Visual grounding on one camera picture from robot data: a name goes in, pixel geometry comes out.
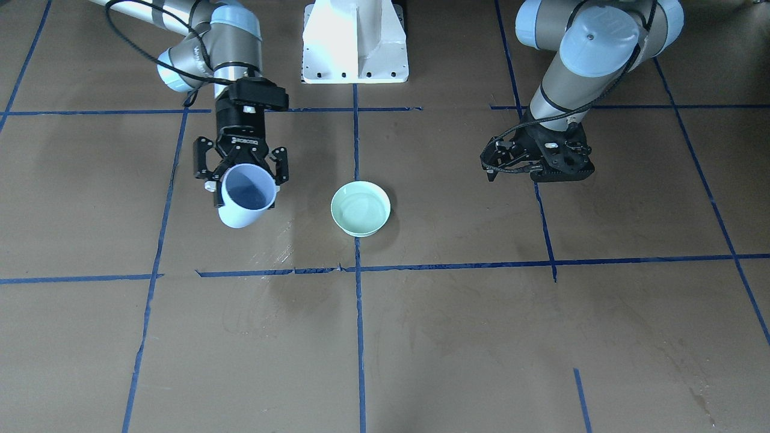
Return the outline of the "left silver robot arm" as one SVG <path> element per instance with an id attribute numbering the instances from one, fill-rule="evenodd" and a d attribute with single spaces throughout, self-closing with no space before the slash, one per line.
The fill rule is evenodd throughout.
<path id="1" fill-rule="evenodd" d="M 534 183 L 586 180 L 595 171 L 582 124 L 627 74 L 677 40 L 679 1 L 525 1 L 519 42 L 555 52 L 517 126 L 493 137 L 479 156 L 489 181 L 528 174 Z"/>

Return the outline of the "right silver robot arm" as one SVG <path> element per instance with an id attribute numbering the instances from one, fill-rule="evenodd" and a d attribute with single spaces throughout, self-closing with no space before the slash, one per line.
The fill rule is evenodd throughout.
<path id="1" fill-rule="evenodd" d="M 280 186 L 289 178 L 284 148 L 270 150 L 265 112 L 285 112 L 289 96 L 262 74 L 262 36 L 256 15 L 237 1 L 101 1 L 105 19 L 121 40 L 157 68 L 162 82 L 185 93 L 184 106 L 198 91 L 212 85 L 215 99 L 214 140 L 200 137 L 194 145 L 194 175 L 204 180 L 224 205 L 226 171 L 235 165 L 266 170 Z M 113 12 L 182 35 L 182 41 L 162 54 L 149 54 L 121 32 Z"/>

